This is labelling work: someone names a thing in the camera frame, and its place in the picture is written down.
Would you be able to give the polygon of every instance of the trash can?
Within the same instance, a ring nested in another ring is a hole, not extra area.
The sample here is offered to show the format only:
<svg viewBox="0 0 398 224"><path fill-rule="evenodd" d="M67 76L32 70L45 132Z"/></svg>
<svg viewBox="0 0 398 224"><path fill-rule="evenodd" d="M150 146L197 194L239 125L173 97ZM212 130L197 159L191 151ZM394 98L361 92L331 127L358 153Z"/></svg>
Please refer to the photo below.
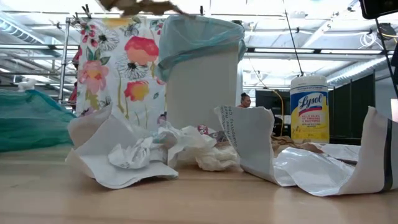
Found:
<svg viewBox="0 0 398 224"><path fill-rule="evenodd" d="M170 16L159 41L156 75L167 82L167 121L176 128L221 129L214 108L234 105L238 62L246 51L241 25Z"/></svg>

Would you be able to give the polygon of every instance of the black strip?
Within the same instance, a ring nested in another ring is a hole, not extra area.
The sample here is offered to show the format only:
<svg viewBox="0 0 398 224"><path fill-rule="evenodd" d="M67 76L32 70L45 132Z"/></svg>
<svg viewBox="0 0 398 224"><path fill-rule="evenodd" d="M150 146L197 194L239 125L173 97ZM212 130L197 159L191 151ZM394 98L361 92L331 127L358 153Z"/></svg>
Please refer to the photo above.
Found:
<svg viewBox="0 0 398 224"><path fill-rule="evenodd" d="M386 144L384 145L384 187L381 192L388 191L392 187L391 135L392 121L388 119Z"/></svg>

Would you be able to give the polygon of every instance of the ceiling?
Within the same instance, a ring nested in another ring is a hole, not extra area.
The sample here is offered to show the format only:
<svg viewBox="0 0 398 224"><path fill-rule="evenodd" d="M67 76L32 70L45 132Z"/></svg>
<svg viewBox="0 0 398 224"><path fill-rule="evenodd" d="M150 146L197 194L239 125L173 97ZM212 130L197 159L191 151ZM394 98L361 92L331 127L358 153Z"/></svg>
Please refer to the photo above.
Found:
<svg viewBox="0 0 398 224"><path fill-rule="evenodd" d="M286 87L291 79L300 74L300 67L307 75L326 76L331 85L340 85L350 78L360 78L366 72L358 70L361 66L384 70L386 61L381 54L365 54L359 50L381 50L381 42L377 37L375 21L363 19L358 1L353 0L173 0L182 10L198 14L203 6L205 16L224 20L241 20L245 28L245 41L248 47L254 48L293 48L298 49L347 49L356 50L350 54L298 54L293 52L263 52L246 54L239 64L243 73L243 84L246 87L266 85ZM105 11L95 0L0 0L0 19L5 19L35 37L41 44L63 44L65 41L65 19L75 12L84 16L84 4L88 4L93 17L119 17L117 10ZM289 15L289 25L285 9ZM380 23L391 23L398 29L398 14L380 17ZM77 45L80 34L71 27L68 44ZM10 33L4 32L0 26L1 44L27 44ZM394 50L395 38L386 41L388 49ZM69 50L70 60L76 50ZM52 73L52 76L41 79L49 82L45 91L53 94L58 92L60 55L62 50L48 52L38 50L1 50L0 67L10 72L29 70L39 73ZM68 92L76 81L73 66L69 65L65 83ZM12 76L1 76L2 85L14 82Z"/></svg>

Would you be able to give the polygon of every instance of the teal mesh fabric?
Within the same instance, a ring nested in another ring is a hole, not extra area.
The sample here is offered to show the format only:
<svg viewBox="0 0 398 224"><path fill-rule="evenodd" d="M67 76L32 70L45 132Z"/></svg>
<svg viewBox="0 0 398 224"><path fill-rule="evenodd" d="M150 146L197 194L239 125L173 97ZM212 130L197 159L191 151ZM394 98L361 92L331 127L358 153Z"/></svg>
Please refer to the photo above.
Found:
<svg viewBox="0 0 398 224"><path fill-rule="evenodd" d="M76 116L36 90L0 90L0 152L71 144L67 125Z"/></svg>
<svg viewBox="0 0 398 224"><path fill-rule="evenodd" d="M155 74L167 82L171 69L183 61L238 45L239 61L246 51L244 29L233 22L202 16L189 19L185 16L169 16L162 28L159 40L159 63Z"/></svg>

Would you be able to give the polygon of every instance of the woman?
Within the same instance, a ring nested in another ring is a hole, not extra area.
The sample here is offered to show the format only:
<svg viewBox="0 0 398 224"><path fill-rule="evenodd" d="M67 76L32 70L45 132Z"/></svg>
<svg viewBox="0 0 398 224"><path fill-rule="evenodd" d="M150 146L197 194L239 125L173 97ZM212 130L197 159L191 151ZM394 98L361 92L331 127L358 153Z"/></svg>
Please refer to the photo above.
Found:
<svg viewBox="0 0 398 224"><path fill-rule="evenodd" d="M238 106L240 108L249 108L251 104L250 96L246 93L241 94L241 104Z"/></svg>

